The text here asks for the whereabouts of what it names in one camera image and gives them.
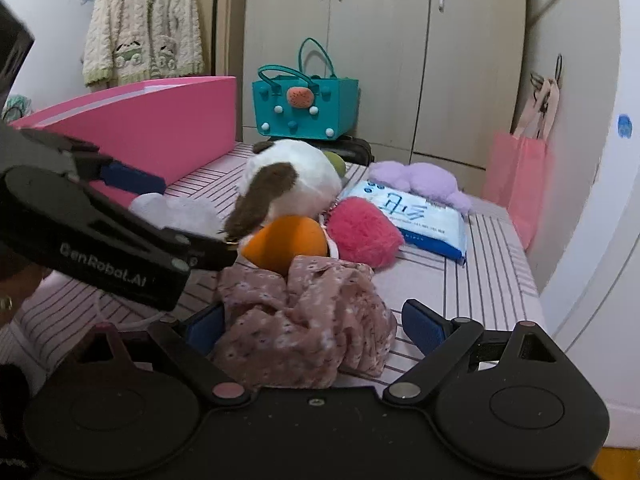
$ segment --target pink floral cloth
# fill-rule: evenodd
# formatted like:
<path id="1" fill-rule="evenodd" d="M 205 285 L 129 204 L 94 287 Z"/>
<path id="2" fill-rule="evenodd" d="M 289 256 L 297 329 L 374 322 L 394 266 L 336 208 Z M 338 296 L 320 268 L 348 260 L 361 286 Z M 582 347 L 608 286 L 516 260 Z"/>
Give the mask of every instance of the pink floral cloth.
<path id="1" fill-rule="evenodd" d="M 363 264 L 298 256 L 289 281 L 236 263 L 220 274 L 226 332 L 210 359 L 249 388 L 326 388 L 339 367 L 382 373 L 396 318 Z"/>

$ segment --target cream knit cardigan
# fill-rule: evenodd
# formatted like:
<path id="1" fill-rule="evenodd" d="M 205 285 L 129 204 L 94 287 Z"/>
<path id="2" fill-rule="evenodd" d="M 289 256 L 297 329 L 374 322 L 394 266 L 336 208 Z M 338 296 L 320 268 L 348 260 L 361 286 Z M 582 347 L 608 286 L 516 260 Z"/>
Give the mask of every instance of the cream knit cardigan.
<path id="1" fill-rule="evenodd" d="M 86 85 L 204 70 L 196 0 L 96 0 L 84 46 Z"/>

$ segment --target teal tote bag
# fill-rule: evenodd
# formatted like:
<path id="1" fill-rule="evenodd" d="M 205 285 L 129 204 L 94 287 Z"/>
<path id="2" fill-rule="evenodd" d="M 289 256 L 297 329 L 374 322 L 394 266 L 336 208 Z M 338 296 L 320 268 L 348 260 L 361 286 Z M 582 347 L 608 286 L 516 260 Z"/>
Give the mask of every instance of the teal tote bag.
<path id="1" fill-rule="evenodd" d="M 313 41 L 331 70 L 327 78 L 302 72 L 302 49 Z M 268 77 L 265 72 L 286 75 Z M 253 83 L 255 121 L 264 136 L 335 140 L 353 128 L 358 111 L 358 80 L 338 78 L 322 46 L 306 38 L 298 51 L 298 70 L 282 65 L 258 69 Z"/>

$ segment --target pink storage box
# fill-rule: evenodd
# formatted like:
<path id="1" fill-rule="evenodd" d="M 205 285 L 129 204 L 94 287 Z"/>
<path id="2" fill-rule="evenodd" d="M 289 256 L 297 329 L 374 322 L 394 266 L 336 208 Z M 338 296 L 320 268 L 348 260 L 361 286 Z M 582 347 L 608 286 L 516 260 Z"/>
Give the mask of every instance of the pink storage box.
<path id="1" fill-rule="evenodd" d="M 174 183 L 236 142 L 236 78 L 143 81 L 71 99 L 12 123 L 87 140 L 117 160 Z M 133 193 L 92 183 L 123 206 Z"/>

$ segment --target green plush toy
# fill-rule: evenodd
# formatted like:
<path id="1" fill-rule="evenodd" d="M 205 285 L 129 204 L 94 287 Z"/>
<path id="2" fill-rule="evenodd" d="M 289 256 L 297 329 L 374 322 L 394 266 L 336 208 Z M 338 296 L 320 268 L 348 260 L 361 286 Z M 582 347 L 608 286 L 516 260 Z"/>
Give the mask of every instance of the green plush toy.
<path id="1" fill-rule="evenodd" d="M 326 158 L 329 159 L 329 162 L 335 168 L 335 171 L 337 171 L 338 176 L 340 176 L 340 178 L 344 177 L 347 174 L 347 165 L 344 163 L 344 160 L 342 160 L 342 157 L 334 152 L 323 153 Z"/>

